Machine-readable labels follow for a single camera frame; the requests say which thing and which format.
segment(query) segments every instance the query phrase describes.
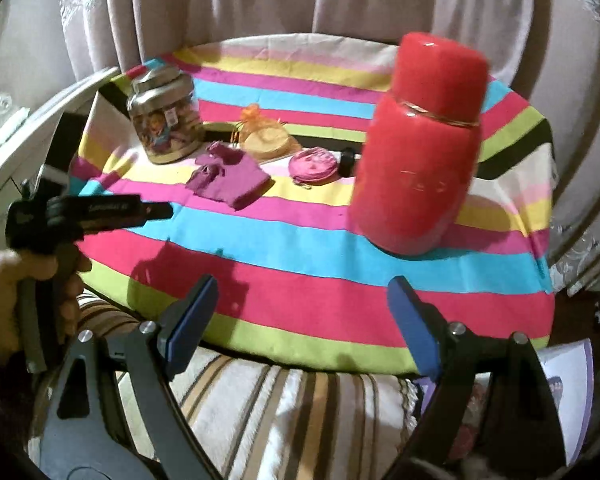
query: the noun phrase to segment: striped tablecloth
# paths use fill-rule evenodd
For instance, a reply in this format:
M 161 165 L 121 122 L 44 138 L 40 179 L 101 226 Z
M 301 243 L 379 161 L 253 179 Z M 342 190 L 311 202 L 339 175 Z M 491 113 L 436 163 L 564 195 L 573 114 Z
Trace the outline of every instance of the striped tablecloth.
M 237 121 L 252 102 L 292 134 L 363 140 L 390 83 L 396 47 L 320 34 L 261 36 L 181 50 L 172 62 L 195 77 L 202 118 Z M 138 67 L 118 79 L 127 89 Z M 184 187 L 192 158 L 152 165 L 130 122 L 97 98 L 74 165 L 80 194 L 140 193 L 175 215 L 88 237 L 88 285 L 155 317 L 203 273 L 221 297 L 206 341 L 290 365 L 414 372 L 386 307 L 385 286 L 407 277 L 424 301 L 480 335 L 527 333 L 546 344 L 554 298 L 544 257 L 551 215 L 546 120 L 498 81 L 482 114 L 478 176 L 439 249 L 396 258 L 373 247 L 347 215 L 353 179 L 303 189 L 286 160 L 264 165 L 274 185 L 233 211 Z

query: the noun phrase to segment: pink coin purse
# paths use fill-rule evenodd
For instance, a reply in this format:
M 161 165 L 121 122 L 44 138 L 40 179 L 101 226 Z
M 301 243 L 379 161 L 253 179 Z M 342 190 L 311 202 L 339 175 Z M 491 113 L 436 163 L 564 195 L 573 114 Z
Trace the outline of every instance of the pink coin purse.
M 289 174 L 295 184 L 318 184 L 338 171 L 338 159 L 328 150 L 316 147 L 296 153 L 289 161 Z

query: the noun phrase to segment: red water bottle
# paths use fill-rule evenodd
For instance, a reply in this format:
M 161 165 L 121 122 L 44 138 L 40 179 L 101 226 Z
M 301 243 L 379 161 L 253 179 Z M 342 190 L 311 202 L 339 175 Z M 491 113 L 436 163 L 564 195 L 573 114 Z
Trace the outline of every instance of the red water bottle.
M 456 219 L 474 176 L 488 79 L 488 62 L 475 50 L 421 32 L 402 38 L 349 207 L 372 243 L 422 254 Z

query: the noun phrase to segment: human hand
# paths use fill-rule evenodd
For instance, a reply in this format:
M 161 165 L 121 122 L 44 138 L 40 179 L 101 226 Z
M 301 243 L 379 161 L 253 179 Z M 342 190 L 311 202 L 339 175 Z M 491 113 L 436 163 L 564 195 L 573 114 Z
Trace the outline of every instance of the human hand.
M 81 254 L 77 270 L 86 272 L 90 269 L 91 262 Z M 49 280 L 57 271 L 55 256 L 41 256 L 29 251 L 0 251 L 0 365 L 5 365 L 22 348 L 15 316 L 17 283 L 25 278 Z M 77 328 L 79 308 L 75 298 L 83 290 L 80 276 L 72 274 L 66 282 L 66 301 L 59 309 L 66 335 L 73 335 Z

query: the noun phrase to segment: thermos cap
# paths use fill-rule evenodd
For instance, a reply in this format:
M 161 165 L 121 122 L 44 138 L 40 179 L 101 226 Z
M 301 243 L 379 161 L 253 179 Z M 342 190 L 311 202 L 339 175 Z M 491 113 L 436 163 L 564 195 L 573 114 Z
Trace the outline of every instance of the thermos cap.
M 489 83 L 489 63 L 456 41 L 424 32 L 402 37 L 392 92 L 442 121 L 477 123 Z

